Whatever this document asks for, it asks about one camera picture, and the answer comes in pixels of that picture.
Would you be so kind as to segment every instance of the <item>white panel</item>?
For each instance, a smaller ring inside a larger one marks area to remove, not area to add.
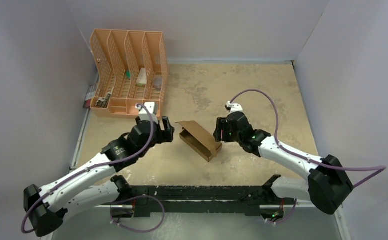
[[[319,155],[387,166],[344,212],[352,239],[388,239],[388,1],[331,0],[295,70]]]
[[[328,0],[67,0],[95,28],[163,31],[169,61],[295,59]]]
[[[67,174],[94,77],[65,0],[0,0],[0,239],[38,239],[23,190]]]

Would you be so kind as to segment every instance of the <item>cardboard box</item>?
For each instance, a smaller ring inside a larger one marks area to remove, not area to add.
[[[209,134],[196,121],[180,121],[182,131],[179,137],[196,151],[204,160],[209,162],[222,148],[221,142],[215,142]]]

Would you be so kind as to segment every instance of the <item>small container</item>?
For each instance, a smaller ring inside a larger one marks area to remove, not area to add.
[[[145,85],[147,85],[147,72],[145,71],[145,68],[141,68],[138,78],[136,79],[136,86],[144,88]]]
[[[153,88],[157,91],[161,90],[161,76],[155,76],[153,79]]]

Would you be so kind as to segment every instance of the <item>table surface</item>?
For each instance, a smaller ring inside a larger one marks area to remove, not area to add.
[[[245,153],[236,143],[224,143],[217,156],[206,162],[179,138],[179,121],[194,120],[212,133],[216,118],[228,114],[225,103],[245,89],[262,90],[273,99],[279,113],[280,141],[316,154],[290,64],[170,64],[169,72],[163,116],[168,116],[175,127],[174,141],[156,145],[136,164],[119,172],[130,185],[254,186],[274,174],[298,178],[275,162]],[[247,92],[235,102],[241,104],[253,128],[273,134],[275,114],[264,96]],[[85,164],[134,125],[133,119],[91,114],[77,165]]]

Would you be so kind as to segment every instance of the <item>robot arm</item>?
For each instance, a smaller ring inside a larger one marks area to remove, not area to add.
[[[273,177],[271,190],[278,198],[311,201],[317,209],[331,215],[353,190],[344,171],[327,169],[309,161],[341,167],[335,157],[322,158],[278,142],[270,133],[253,129],[239,104],[227,102],[225,107],[229,114],[217,118],[213,133],[217,142],[237,142],[245,152],[279,163],[302,178]],[[307,160],[287,153],[281,147],[294,155],[305,156]]]
[[[127,194],[125,186],[128,184],[123,177],[114,176],[101,186],[92,185],[136,163],[156,144],[173,141],[174,128],[164,116],[164,130],[161,130],[155,115],[155,103],[147,102],[145,108],[139,109],[132,131],[111,141],[89,162],[57,181],[41,187],[32,184],[24,190],[24,209],[38,237],[55,231],[66,219],[79,212],[120,199]],[[150,144],[145,146],[151,133],[150,117],[153,136]]]

